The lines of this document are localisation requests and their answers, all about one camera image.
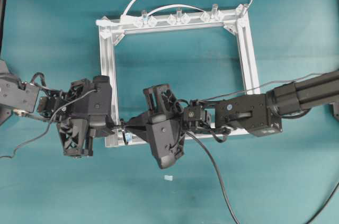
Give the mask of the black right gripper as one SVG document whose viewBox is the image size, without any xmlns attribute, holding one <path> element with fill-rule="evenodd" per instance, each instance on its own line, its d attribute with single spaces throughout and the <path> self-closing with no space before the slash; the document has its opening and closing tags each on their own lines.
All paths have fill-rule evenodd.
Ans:
<svg viewBox="0 0 339 224">
<path fill-rule="evenodd" d="M 168 84 L 143 90 L 148 111 L 126 122 L 126 130 L 149 143 L 159 168 L 169 168 L 184 155 L 182 107 Z"/>
</svg>

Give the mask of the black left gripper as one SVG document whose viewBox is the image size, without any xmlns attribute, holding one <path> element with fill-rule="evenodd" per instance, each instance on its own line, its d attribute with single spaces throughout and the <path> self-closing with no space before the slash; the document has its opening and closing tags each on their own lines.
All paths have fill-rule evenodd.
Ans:
<svg viewBox="0 0 339 224">
<path fill-rule="evenodd" d="M 114 135 L 111 95 L 98 93 L 93 80 L 72 82 L 65 110 L 55 116 L 63 153 L 69 157 L 93 155 L 93 139 Z"/>
</svg>

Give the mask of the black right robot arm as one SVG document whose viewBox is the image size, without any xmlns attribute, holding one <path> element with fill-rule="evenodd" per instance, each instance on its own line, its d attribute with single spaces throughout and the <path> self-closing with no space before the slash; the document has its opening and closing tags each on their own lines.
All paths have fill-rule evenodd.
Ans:
<svg viewBox="0 0 339 224">
<path fill-rule="evenodd" d="M 296 119 L 312 108 L 338 101 L 338 72 L 301 82 L 291 81 L 264 94 L 244 94 L 228 100 L 191 100 L 186 107 L 168 84 L 144 89 L 148 110 L 123 123 L 150 145 L 161 169 L 183 156 L 187 134 L 211 135 L 219 142 L 237 129 L 261 137 L 279 133 L 283 119 Z"/>
</svg>

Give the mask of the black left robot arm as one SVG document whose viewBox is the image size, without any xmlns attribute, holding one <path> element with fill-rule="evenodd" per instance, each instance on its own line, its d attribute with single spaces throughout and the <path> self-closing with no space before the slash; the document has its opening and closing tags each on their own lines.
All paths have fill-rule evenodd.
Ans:
<svg viewBox="0 0 339 224">
<path fill-rule="evenodd" d="M 77 80 L 62 91 L 48 88 L 41 72 L 24 82 L 1 61 L 1 123 L 16 114 L 56 124 L 65 156 L 92 156 L 94 138 L 119 128 L 111 117 L 111 98 L 107 76 Z"/>
</svg>

